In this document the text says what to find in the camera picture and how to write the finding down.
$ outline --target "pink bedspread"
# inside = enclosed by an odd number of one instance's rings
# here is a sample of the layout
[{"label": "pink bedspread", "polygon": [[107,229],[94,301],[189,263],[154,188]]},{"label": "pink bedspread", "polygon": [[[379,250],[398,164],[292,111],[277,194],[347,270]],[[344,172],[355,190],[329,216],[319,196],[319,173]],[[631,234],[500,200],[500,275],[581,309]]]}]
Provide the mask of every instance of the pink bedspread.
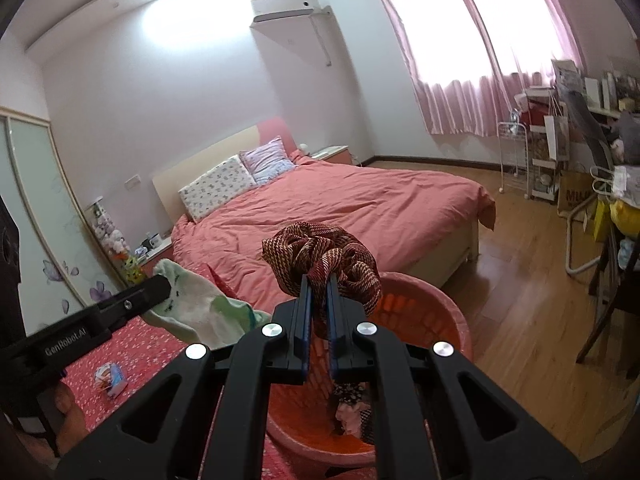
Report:
[{"label": "pink bedspread", "polygon": [[400,271],[477,218],[493,229],[495,203],[477,182],[439,171],[379,170],[300,157],[295,170],[236,197],[194,224],[174,226],[174,259],[208,263],[238,296],[272,312],[290,299],[261,258],[262,240],[297,221],[336,224]]}]

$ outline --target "baseboard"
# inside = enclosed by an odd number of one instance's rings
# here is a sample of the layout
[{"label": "baseboard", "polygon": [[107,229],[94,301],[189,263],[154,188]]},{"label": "baseboard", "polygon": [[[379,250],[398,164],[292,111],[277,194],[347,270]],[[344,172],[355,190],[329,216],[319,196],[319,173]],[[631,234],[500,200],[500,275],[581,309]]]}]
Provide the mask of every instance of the baseboard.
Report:
[{"label": "baseboard", "polygon": [[[365,160],[362,166],[369,166],[379,160],[386,162],[418,162],[420,164],[439,164],[441,166],[456,166],[458,168],[474,168],[475,170],[500,171],[500,164],[495,164],[494,162],[476,162],[474,160],[457,160],[455,158],[431,158],[428,156],[375,155]],[[504,170],[514,170],[514,167],[505,164]]]}]

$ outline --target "light switch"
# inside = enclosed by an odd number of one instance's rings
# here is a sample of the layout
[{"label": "light switch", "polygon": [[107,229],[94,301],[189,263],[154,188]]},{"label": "light switch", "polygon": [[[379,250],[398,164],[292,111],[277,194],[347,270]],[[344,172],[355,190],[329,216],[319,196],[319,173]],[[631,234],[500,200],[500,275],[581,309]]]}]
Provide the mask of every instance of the light switch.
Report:
[{"label": "light switch", "polygon": [[132,189],[133,187],[136,187],[138,184],[140,184],[140,176],[134,175],[124,183],[124,187],[126,187],[127,189]]}]

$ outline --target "curtain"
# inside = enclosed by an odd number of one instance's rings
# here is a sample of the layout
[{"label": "curtain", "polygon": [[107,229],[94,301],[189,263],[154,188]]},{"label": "curtain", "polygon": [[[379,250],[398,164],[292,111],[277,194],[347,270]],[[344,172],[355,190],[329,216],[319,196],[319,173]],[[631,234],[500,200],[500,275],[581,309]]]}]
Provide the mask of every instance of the curtain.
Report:
[{"label": "curtain", "polygon": [[430,134],[495,134],[513,96],[581,56],[558,0],[382,0]]}]

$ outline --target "silver screw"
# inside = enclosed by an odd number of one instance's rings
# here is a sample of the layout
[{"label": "silver screw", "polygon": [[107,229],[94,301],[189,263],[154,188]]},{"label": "silver screw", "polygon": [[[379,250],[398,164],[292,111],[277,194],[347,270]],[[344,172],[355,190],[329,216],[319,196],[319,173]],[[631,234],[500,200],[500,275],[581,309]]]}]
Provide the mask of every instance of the silver screw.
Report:
[{"label": "silver screw", "polygon": [[378,331],[378,327],[369,321],[365,321],[364,323],[360,323],[356,327],[356,330],[362,335],[374,335]]},{"label": "silver screw", "polygon": [[453,346],[446,341],[438,341],[433,345],[433,351],[440,357],[449,357],[453,354]]},{"label": "silver screw", "polygon": [[184,351],[189,359],[201,359],[207,353],[207,347],[200,343],[187,346]]},{"label": "silver screw", "polygon": [[282,333],[282,327],[277,323],[269,323],[262,327],[262,333],[267,337],[276,337]]}]

